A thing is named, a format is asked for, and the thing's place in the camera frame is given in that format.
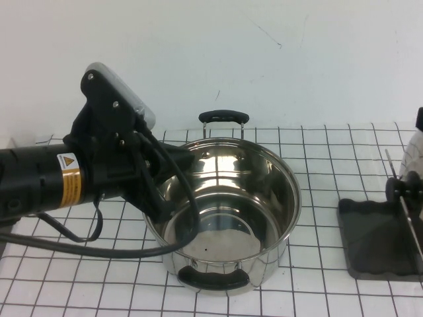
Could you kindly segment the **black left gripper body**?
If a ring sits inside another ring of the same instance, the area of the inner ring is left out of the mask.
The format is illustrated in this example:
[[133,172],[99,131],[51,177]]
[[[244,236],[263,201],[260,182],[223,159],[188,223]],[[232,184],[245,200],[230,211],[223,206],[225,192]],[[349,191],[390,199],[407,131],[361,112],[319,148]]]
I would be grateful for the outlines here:
[[170,207],[158,185],[174,175],[170,147],[134,133],[131,142],[108,135],[87,155],[87,200],[123,197],[135,207]]

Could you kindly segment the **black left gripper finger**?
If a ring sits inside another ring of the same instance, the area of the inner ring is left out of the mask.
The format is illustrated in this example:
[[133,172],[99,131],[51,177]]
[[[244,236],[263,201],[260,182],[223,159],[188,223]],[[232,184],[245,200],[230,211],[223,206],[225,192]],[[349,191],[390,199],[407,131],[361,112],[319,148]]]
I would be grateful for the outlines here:
[[177,166],[191,166],[195,161],[195,154],[187,148],[167,143],[162,143],[161,146]]
[[131,190],[131,204],[155,224],[169,221],[176,208],[175,203],[166,200],[156,187],[139,184]]

